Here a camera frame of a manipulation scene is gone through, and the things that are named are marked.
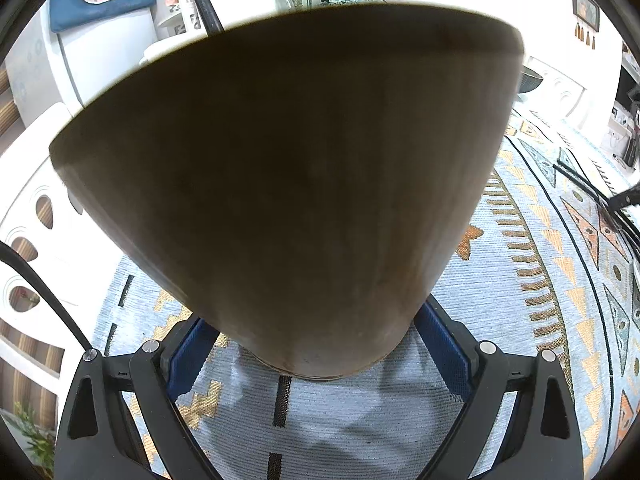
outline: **black cable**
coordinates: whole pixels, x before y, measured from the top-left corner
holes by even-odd
[[[624,235],[625,240],[631,245],[636,259],[640,260],[640,231],[633,223],[621,212],[612,210],[609,207],[609,201],[607,197],[591,182],[576,173],[572,168],[564,164],[561,160],[558,160],[557,164],[554,164],[554,168],[573,182],[579,189],[589,195],[596,203],[600,203],[604,209],[609,213],[613,223],[619,229],[620,233]]]
[[[49,290],[49,287],[45,285],[40,276],[38,276],[35,270],[31,269],[31,266],[11,247],[7,244],[0,242],[0,261],[6,263],[15,272],[20,274],[31,285],[34,290],[40,295],[40,297],[47,302],[47,304],[58,314],[58,317],[71,330],[76,340],[80,343],[84,350],[90,350],[93,348],[89,340],[84,336],[80,327],[76,325],[76,322],[66,311],[62,303],[58,301],[53,295],[53,292]]]

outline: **white furniture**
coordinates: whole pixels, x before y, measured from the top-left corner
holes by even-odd
[[[31,267],[90,338],[122,252],[86,212],[76,211],[50,163],[49,143],[70,120],[65,105],[54,104],[0,156],[0,240],[8,245],[17,237],[30,241],[38,251]],[[52,205],[51,229],[36,215],[43,196]],[[33,290],[0,264],[0,318],[27,336],[65,349],[62,368],[59,374],[50,370],[2,336],[0,358],[56,394],[62,406],[82,348],[44,300],[26,312],[14,310],[10,295],[16,286]]]
[[[557,117],[569,117],[577,112],[585,97],[583,86],[533,56],[529,56],[525,65],[544,78],[538,88],[522,95],[532,110],[544,109]]]
[[[631,133],[617,122],[613,115],[609,118],[609,131],[602,139],[602,148],[622,159],[631,138]]]
[[[638,63],[634,59],[633,55],[629,52],[622,53],[622,66],[625,68],[634,81],[640,84],[640,73],[638,72]]]
[[[160,59],[161,57],[172,53],[174,50],[179,50],[188,44],[206,37],[206,31],[203,28],[200,28],[193,32],[185,32],[183,34],[178,34],[177,36],[171,36],[165,40],[160,40],[146,48],[144,55],[140,60],[140,66],[152,63],[156,59]]]
[[[14,100],[25,126],[62,102],[76,115],[138,66],[158,40],[149,9],[88,23],[60,34],[49,26],[49,2],[34,15],[6,57]]]

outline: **blue gripper pad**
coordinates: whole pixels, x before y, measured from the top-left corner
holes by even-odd
[[[429,303],[421,306],[414,325],[450,393],[467,402],[473,390],[469,362]]]
[[[166,392],[172,402],[191,391],[220,332],[199,319],[171,359]]]

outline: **orange triangle pattern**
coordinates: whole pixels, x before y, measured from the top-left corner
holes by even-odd
[[[515,166],[507,166],[505,169],[518,180],[524,181],[524,170],[522,168],[516,168]]]
[[[602,384],[599,384],[596,389],[591,390],[584,396],[584,403],[587,405],[593,421],[598,420],[598,413],[600,412],[600,405],[602,403]]]
[[[503,158],[507,164],[509,164],[510,166],[513,165],[513,152],[508,152],[507,150],[500,150],[498,152],[498,156],[500,158]]]
[[[145,449],[146,459],[149,460],[150,464],[153,463],[156,456],[158,456],[158,450],[156,449],[154,441],[151,440],[151,435],[148,433],[142,437],[142,447]]]
[[[584,435],[584,440],[589,446],[589,450],[593,452],[593,449],[596,446],[596,441],[598,436],[600,435],[600,430],[602,429],[602,419],[599,418],[593,424],[591,424],[586,430],[582,432]]]
[[[551,228],[551,216],[549,216],[549,209],[541,205],[530,205],[529,209],[535,213],[547,228]]]
[[[596,228],[592,226],[587,219],[578,213],[572,206],[570,206],[567,202],[562,199],[562,203],[564,207],[571,215],[571,218],[574,220],[578,231],[582,235],[584,239],[584,243],[587,244],[587,248],[589,253],[591,254],[591,259],[593,263],[596,264],[596,269],[598,268],[598,232]]]
[[[165,326],[156,326],[156,328],[154,329],[154,334],[151,337],[146,338],[145,341],[148,339],[157,339],[158,341],[162,341],[162,339],[165,338],[165,336],[170,332],[170,330],[176,323],[178,323],[179,321],[184,321],[190,315],[191,310],[183,305],[180,308],[180,314],[178,314],[177,316],[169,316],[166,320]]]
[[[575,286],[574,261],[569,256],[562,256],[561,258],[551,258],[551,260],[558,267],[560,267],[567,279]]]
[[[594,329],[593,329],[593,319],[587,319],[585,321],[581,321],[575,326],[578,334],[580,334],[580,338],[584,342],[584,345],[587,347],[587,350],[590,354],[593,354],[593,339],[594,339]]]
[[[527,195],[533,202],[538,203],[538,190],[531,184],[517,184],[516,187]]]
[[[456,249],[456,254],[460,256],[465,261],[468,261],[471,257],[471,240],[475,240],[476,238],[481,237],[484,234],[484,231],[474,225],[469,225],[466,228],[465,234],[460,240],[458,244],[458,248]]]
[[[582,460],[582,465],[584,467],[584,477],[587,478],[587,473],[591,466],[593,465],[593,459],[596,458],[598,454],[598,447],[596,446],[593,451],[591,451],[584,459]]]
[[[604,218],[602,211],[598,211],[598,218],[600,219],[600,232],[607,240],[609,240],[609,242],[611,242],[611,245],[613,245],[618,250],[618,252],[622,254],[623,258],[626,261],[629,261],[629,259],[626,257],[625,250],[622,247],[620,240],[618,240],[618,236],[613,231],[607,220]]]
[[[579,286],[565,292],[582,317],[587,317],[587,301],[584,298],[584,287]]]
[[[638,388],[635,384],[634,384],[634,380],[631,378],[631,375],[626,376],[626,384],[629,388],[631,388],[631,393],[633,393],[635,396],[637,394],[640,394],[640,388]]]
[[[156,299],[156,304],[154,305],[154,312],[160,312],[164,307],[164,304],[167,301],[172,301],[174,297],[169,294],[166,290],[161,289],[160,294],[158,294],[158,298]]]
[[[228,344],[229,344],[229,336],[223,333],[220,333],[218,334],[218,338],[216,339],[216,342],[213,343],[213,346],[217,348],[226,348]]]
[[[582,368],[587,372],[591,384],[595,388],[598,386],[598,377],[600,375],[600,352],[595,352],[586,359],[581,361]]]
[[[533,124],[529,123],[529,121],[522,121],[522,126],[520,127],[520,131],[523,134],[528,135],[529,137],[533,137],[534,142],[537,142],[539,144],[544,143],[544,140],[542,140],[542,137],[536,130],[536,127]]]
[[[136,418],[137,416],[142,416],[142,412],[140,411],[140,405],[138,404],[138,398],[136,394],[131,396],[131,403],[129,405],[129,411],[131,415]]]
[[[618,436],[616,437],[616,447],[614,449],[617,449],[622,439],[626,437],[629,428],[631,428],[633,417],[634,410],[631,408],[631,403],[625,391],[622,390],[622,396],[620,398],[620,418],[618,419]]]
[[[555,229],[544,229],[542,235],[553,245],[554,249],[560,254],[564,254],[564,247],[562,246],[562,233]]]

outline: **metal screw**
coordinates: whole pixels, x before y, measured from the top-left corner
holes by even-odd
[[[155,339],[150,339],[142,345],[142,351],[151,354],[160,348],[160,343]]]
[[[95,348],[91,348],[87,350],[84,354],[82,354],[83,361],[93,361],[98,355],[98,351]]]
[[[482,352],[489,355],[495,354],[495,351],[497,350],[497,348],[491,341],[482,341],[480,343],[480,349]]]
[[[556,360],[556,354],[551,351],[551,350],[543,350],[542,351],[542,358],[548,362],[548,363],[552,363],[553,361]]]

